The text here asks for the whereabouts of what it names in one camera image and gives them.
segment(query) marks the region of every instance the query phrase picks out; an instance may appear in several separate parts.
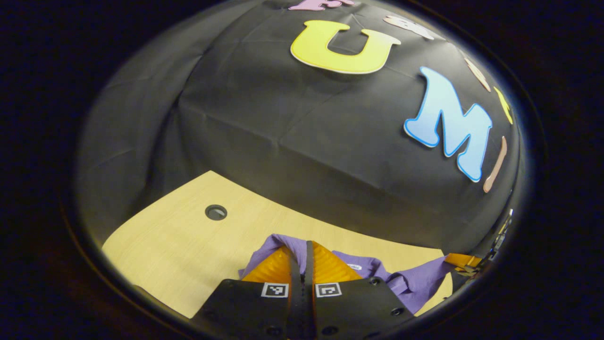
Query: letter m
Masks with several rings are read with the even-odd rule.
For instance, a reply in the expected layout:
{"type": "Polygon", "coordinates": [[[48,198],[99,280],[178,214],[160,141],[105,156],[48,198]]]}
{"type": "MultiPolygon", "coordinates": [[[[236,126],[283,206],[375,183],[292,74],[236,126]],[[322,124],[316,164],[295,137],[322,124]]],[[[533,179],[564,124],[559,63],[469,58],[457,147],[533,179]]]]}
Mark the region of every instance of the letter m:
{"type": "Polygon", "coordinates": [[[433,148],[439,144],[436,127],[442,117],[445,156],[452,156],[469,139],[465,151],[457,157],[457,166],[472,181],[480,181],[489,130],[493,126],[491,118],[478,104],[463,114],[457,93],[447,78],[427,67],[420,67],[420,72],[427,79],[426,94],[417,117],[405,121],[405,132],[433,148]]]}

